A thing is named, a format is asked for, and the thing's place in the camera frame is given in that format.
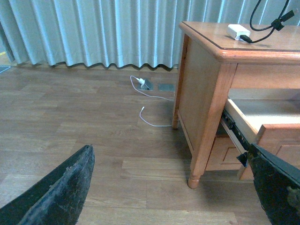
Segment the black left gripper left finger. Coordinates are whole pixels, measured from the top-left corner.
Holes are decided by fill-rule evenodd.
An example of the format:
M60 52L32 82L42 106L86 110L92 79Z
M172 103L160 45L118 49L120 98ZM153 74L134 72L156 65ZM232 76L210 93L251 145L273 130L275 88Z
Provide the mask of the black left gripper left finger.
M0 209L2 225L75 225L83 210L95 164L85 145Z

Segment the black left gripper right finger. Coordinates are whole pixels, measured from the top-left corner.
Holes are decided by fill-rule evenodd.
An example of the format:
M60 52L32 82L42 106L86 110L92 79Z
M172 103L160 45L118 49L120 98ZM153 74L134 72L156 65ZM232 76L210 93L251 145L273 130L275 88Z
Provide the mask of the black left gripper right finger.
M255 143L237 159L251 167L255 190L271 224L298 225L300 170Z

